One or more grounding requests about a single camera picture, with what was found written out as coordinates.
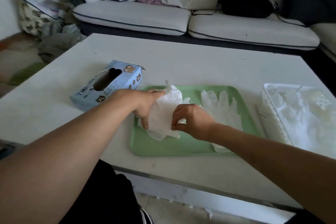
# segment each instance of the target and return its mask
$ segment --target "forearm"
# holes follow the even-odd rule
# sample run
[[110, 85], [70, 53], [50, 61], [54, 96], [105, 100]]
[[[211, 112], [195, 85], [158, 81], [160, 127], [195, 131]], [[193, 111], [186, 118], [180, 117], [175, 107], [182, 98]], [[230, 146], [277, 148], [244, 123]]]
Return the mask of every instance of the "forearm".
[[236, 153], [326, 223], [335, 223], [336, 161], [216, 124], [213, 143]]
[[133, 110], [132, 100], [107, 99], [1, 161], [0, 223], [58, 223]]

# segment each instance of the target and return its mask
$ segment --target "hand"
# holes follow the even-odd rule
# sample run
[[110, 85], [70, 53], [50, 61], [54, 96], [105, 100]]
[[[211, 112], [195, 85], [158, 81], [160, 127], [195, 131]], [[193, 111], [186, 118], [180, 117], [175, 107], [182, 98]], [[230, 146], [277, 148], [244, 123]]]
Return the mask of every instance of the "hand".
[[[178, 124], [179, 120], [186, 119], [186, 124]], [[172, 130], [188, 133], [192, 137], [208, 141], [213, 127], [217, 123], [203, 108], [196, 104], [178, 105], [173, 112]]]
[[165, 91], [156, 91], [156, 90], [117, 90], [113, 94], [114, 98], [121, 98], [125, 101], [125, 104], [134, 104], [132, 107], [133, 113], [141, 118], [142, 127], [147, 130], [149, 129], [148, 117], [149, 111], [155, 101], [162, 97], [165, 94]]

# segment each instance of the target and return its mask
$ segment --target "green tray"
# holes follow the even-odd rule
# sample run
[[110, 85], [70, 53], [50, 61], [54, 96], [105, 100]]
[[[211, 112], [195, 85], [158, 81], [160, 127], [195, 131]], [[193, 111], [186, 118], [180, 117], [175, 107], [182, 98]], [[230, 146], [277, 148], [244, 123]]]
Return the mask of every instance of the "green tray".
[[[234, 97], [237, 101], [237, 112], [241, 115], [241, 123], [246, 133], [260, 136], [258, 128], [248, 111], [245, 102], [239, 91], [232, 86], [176, 86], [181, 92], [183, 98], [190, 97], [189, 103], [201, 104], [201, 91], [213, 90], [217, 97], [221, 91], [225, 90], [229, 96], [229, 104]], [[163, 90], [166, 86], [150, 86], [142, 90], [158, 89]], [[223, 154], [217, 153], [212, 144], [205, 141], [199, 141], [190, 135], [180, 132], [180, 139], [166, 137], [162, 141], [151, 138], [145, 130], [137, 125], [137, 118], [134, 120], [134, 126], [131, 137], [131, 150], [142, 156], [177, 156], [177, 155], [195, 155], [195, 154]]]

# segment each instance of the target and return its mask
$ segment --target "white coffee table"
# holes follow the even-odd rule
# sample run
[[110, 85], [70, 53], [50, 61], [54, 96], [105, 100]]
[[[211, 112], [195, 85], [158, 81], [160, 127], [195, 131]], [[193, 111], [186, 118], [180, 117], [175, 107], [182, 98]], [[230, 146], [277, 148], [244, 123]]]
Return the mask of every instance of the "white coffee table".
[[[262, 84], [320, 88], [336, 99], [298, 56], [93, 34], [0, 99], [0, 138], [29, 144], [82, 114], [69, 95], [115, 60], [142, 65], [144, 81], [164, 85], [231, 85], [244, 98], [260, 131], [255, 104]], [[241, 158], [142, 157], [130, 150], [134, 116], [116, 132], [102, 160], [119, 171], [219, 195], [299, 207], [291, 197]]]

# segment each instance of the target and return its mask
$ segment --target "cartoon logo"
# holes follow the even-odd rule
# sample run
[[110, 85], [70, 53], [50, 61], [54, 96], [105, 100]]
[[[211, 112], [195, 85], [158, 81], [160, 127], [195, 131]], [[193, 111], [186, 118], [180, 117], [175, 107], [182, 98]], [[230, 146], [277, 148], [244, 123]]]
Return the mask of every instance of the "cartoon logo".
[[99, 96], [99, 98], [97, 98], [96, 101], [97, 101], [98, 103], [101, 103], [101, 102], [103, 102], [105, 99], [106, 99], [105, 96]]
[[125, 66], [124, 72], [126, 73], [133, 73], [135, 70], [135, 67], [132, 67], [131, 65]]

